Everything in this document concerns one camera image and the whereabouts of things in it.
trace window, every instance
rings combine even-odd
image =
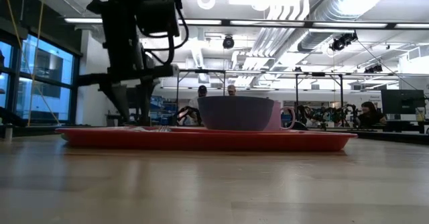
[[[23,41],[24,57],[21,57],[21,72],[31,74],[34,68],[36,76],[71,84],[73,55],[39,40],[39,50],[35,61],[37,40],[35,36],[29,36]]]
[[[6,106],[7,96],[7,83],[9,82],[9,75],[3,73],[0,75],[0,107]]]
[[[0,42],[0,50],[1,54],[5,57],[5,66],[4,67],[10,67],[11,66],[11,54],[12,54],[12,46]]]
[[[28,119],[31,102],[31,119],[55,120],[50,112],[52,111],[58,120],[68,120],[70,89],[38,81],[35,81],[34,83],[35,85],[32,89],[31,79],[19,78],[16,114],[23,119]]]

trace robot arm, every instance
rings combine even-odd
[[[98,84],[118,109],[125,121],[129,121],[129,108],[126,97],[126,86],[122,80],[140,79],[140,94],[142,118],[140,124],[148,124],[150,97],[159,77],[173,76],[178,67],[171,65],[174,49],[184,45],[188,40],[188,27],[181,13],[181,0],[93,0],[87,7],[89,11],[101,15],[105,33],[103,47],[109,53],[110,67],[106,74],[88,74],[79,76],[77,86]],[[186,37],[184,41],[174,46],[174,36],[179,36],[176,11],[183,21]],[[139,32],[149,38],[168,38],[169,48],[143,49],[139,42]],[[166,32],[163,36],[153,36],[155,33]],[[168,59],[161,61],[153,51],[169,52]],[[162,66],[155,66],[147,54],[152,54]]]

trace camera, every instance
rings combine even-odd
[[[224,49],[231,49],[234,47],[234,39],[232,36],[225,36],[225,39],[223,40],[223,48]]]

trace table surface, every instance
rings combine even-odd
[[[0,143],[0,223],[427,223],[429,148],[332,153],[71,150]]]

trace bowl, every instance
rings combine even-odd
[[[202,122],[207,129],[263,131],[274,101],[261,97],[215,96],[198,98]]]

